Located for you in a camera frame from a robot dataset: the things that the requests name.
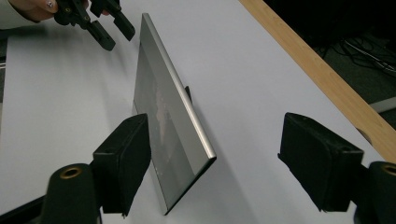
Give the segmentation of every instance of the white tabletop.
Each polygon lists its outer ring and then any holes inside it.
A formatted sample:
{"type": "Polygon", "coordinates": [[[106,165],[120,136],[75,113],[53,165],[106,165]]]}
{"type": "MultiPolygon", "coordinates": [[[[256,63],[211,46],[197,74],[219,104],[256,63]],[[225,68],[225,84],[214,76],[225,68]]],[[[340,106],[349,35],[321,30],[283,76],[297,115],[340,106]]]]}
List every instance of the white tabletop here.
{"type": "Polygon", "coordinates": [[[128,42],[110,17],[108,52],[79,28],[46,21],[8,40],[0,139],[0,214],[46,192],[50,175],[92,153],[132,115],[141,14],[149,13],[218,159],[171,213],[146,174],[130,215],[105,223],[353,223],[320,213],[277,158],[286,112],[308,116],[382,160],[304,71],[230,0],[121,1],[128,42]]]}

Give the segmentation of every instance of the human hand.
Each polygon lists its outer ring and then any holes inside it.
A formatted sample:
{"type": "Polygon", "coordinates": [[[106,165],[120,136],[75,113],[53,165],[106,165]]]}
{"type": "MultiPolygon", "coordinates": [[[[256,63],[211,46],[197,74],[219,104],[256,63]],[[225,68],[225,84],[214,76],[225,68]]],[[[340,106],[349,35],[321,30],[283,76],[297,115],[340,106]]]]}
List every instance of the human hand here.
{"type": "Polygon", "coordinates": [[[8,0],[8,2],[30,21],[47,20],[58,11],[55,0],[8,0]]]}

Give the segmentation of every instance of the white table surface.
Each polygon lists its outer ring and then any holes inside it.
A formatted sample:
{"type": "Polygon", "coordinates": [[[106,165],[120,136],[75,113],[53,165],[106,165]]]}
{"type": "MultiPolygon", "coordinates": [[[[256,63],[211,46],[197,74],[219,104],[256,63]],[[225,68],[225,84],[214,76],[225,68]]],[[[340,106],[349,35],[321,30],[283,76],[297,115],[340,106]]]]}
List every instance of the white table surface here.
{"type": "Polygon", "coordinates": [[[171,213],[161,214],[149,173],[130,215],[105,223],[353,223],[320,213],[277,158],[283,117],[313,118],[382,160],[238,1],[121,1],[136,28],[108,52],[88,32],[54,21],[8,40],[0,139],[0,214],[42,196],[50,175],[92,153],[132,115],[141,14],[149,13],[218,155],[171,213]]]}

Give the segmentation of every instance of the wooden strip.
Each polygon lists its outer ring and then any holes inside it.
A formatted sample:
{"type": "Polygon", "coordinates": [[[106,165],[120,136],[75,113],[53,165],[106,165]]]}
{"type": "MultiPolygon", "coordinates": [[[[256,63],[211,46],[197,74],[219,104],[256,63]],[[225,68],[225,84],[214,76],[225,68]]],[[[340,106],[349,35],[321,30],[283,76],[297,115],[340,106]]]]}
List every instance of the wooden strip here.
{"type": "Polygon", "coordinates": [[[371,142],[385,161],[396,163],[396,131],[262,0],[239,2],[371,142]]]}

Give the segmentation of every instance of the metal plate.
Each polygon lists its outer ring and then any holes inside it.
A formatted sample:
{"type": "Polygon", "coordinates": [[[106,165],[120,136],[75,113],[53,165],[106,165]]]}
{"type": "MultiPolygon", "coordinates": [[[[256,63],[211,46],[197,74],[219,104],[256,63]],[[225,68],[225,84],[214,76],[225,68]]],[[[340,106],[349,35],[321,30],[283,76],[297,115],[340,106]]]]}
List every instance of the metal plate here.
{"type": "Polygon", "coordinates": [[[147,13],[140,31],[134,107],[137,113],[148,114],[150,171],[167,214],[216,153],[147,13]]]}

